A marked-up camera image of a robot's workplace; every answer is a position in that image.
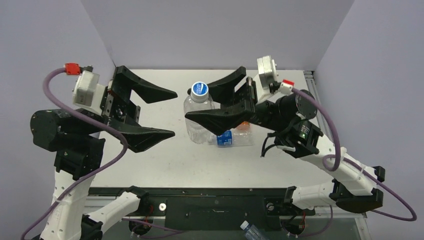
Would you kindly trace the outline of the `clear bottle blue-white cap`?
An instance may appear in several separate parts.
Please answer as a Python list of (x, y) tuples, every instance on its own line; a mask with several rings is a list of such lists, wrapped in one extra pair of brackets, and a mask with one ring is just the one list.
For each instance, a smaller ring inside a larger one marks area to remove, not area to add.
[(195, 144), (208, 144), (212, 133), (202, 124), (205, 123), (205, 111), (215, 108), (208, 85), (202, 81), (195, 82), (183, 102), (183, 112), (187, 134)]

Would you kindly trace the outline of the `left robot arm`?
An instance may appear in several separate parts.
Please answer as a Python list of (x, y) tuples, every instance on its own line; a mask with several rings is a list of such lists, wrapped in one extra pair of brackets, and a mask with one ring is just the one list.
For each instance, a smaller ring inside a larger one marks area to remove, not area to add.
[(120, 160), (127, 150), (144, 152), (175, 133), (143, 127), (141, 108), (131, 101), (136, 93), (146, 103), (175, 99), (175, 91), (118, 66), (107, 85), (91, 66), (66, 63), (43, 81), (46, 97), (55, 109), (36, 111), (30, 119), (33, 143), (55, 153), (54, 192), (39, 240), (100, 240), (124, 217), (154, 212), (149, 193), (137, 186), (120, 191), (99, 210), (84, 213), (95, 176)]

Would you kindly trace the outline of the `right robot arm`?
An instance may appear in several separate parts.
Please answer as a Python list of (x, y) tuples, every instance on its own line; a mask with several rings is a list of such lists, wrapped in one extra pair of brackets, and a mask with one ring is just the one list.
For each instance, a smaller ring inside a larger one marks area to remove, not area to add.
[(274, 147), (332, 176), (326, 183), (289, 187), (282, 199), (287, 213), (337, 206), (362, 214), (383, 205), (384, 194), (376, 181), (384, 180), (385, 169), (350, 159), (335, 138), (329, 138), (312, 123), (318, 103), (309, 91), (295, 89), (292, 81), (279, 81), (276, 70), (264, 67), (255, 77), (248, 77), (246, 69), (239, 67), (208, 88), (220, 107), (189, 111), (185, 114), (187, 120), (217, 136), (243, 122), (266, 128)]

